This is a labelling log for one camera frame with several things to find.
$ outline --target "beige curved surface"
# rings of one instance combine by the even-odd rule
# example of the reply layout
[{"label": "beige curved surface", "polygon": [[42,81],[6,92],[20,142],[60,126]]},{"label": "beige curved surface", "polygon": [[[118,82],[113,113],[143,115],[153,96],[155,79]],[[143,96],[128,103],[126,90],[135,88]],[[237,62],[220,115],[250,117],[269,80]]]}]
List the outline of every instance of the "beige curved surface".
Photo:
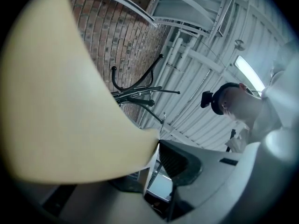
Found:
[{"label": "beige curved surface", "polygon": [[68,0],[31,0],[2,51],[1,154],[11,175],[84,183],[147,165],[157,130],[118,107],[78,34]]}]

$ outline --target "man's ear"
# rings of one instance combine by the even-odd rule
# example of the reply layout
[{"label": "man's ear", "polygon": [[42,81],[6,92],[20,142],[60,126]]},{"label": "man's ear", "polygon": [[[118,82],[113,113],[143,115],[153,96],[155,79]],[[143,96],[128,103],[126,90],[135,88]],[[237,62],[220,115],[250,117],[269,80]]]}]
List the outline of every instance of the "man's ear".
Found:
[{"label": "man's ear", "polygon": [[246,91],[246,89],[247,89],[247,86],[244,85],[243,83],[239,83],[239,87],[240,87],[240,89],[242,89],[244,91]]}]

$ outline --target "black cap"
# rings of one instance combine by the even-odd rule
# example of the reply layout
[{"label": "black cap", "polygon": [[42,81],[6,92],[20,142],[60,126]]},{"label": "black cap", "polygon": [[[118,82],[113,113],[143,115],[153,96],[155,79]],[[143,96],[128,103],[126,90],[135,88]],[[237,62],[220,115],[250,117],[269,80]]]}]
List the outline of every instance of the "black cap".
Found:
[{"label": "black cap", "polygon": [[[218,91],[215,92],[214,95],[211,91],[203,92],[202,97],[201,97],[201,104],[200,104],[201,108],[205,108],[205,107],[209,106],[209,104],[211,103],[212,110],[218,115],[223,115],[223,112],[219,108],[219,104],[218,104],[219,97],[220,97],[221,93],[223,92],[223,90],[225,90],[228,87],[239,87],[239,86],[240,85],[238,83],[230,82],[230,83],[226,83],[226,84],[222,85],[218,89]],[[247,88],[247,92],[249,94],[253,95],[251,90],[249,90],[248,88]]]}]

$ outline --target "fluorescent light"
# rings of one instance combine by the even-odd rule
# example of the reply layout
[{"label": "fluorescent light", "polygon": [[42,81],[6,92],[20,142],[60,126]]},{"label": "fluorescent light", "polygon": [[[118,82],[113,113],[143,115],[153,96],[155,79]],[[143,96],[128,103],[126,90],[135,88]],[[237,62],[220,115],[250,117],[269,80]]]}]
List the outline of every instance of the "fluorescent light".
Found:
[{"label": "fluorescent light", "polygon": [[237,57],[235,65],[244,74],[244,76],[246,76],[246,78],[250,81],[250,83],[257,91],[262,91],[263,89],[265,89],[265,86],[262,83],[260,77],[258,77],[256,72],[242,56]]},{"label": "fluorescent light", "polygon": [[[162,175],[162,177],[166,177],[165,175]],[[167,179],[169,179],[171,181],[171,179],[169,177],[166,177]]]}]

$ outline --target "white ceiling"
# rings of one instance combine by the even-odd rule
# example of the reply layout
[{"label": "white ceiling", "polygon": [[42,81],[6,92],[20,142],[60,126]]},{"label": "white ceiling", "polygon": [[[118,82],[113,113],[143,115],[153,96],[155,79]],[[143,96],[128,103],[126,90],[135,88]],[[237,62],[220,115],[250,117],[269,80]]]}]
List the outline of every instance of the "white ceiling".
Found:
[{"label": "white ceiling", "polygon": [[[177,31],[178,28],[171,30],[173,34],[169,35],[164,45],[165,57]],[[245,58],[267,86],[271,78],[272,61],[279,47],[294,38],[284,17],[270,0],[234,0],[225,34],[224,37],[213,38],[199,36],[172,86],[173,90],[181,91],[181,94],[160,93],[155,98],[153,111],[161,118],[163,112],[166,112],[167,117],[167,124],[161,133],[162,139],[225,151],[224,143],[229,140],[231,130],[236,129],[239,133],[243,125],[225,116],[215,115],[210,107],[202,109],[202,92],[214,92],[226,82],[243,82],[250,87],[246,77],[235,66],[230,66],[238,55]],[[174,67],[191,38],[183,33],[180,37],[184,43],[176,55]],[[244,51],[235,49],[236,39],[244,41]],[[155,77],[162,63],[157,67]],[[171,75],[172,71],[165,83],[159,85],[165,87]],[[161,126],[143,110],[137,122],[142,128]]]}]

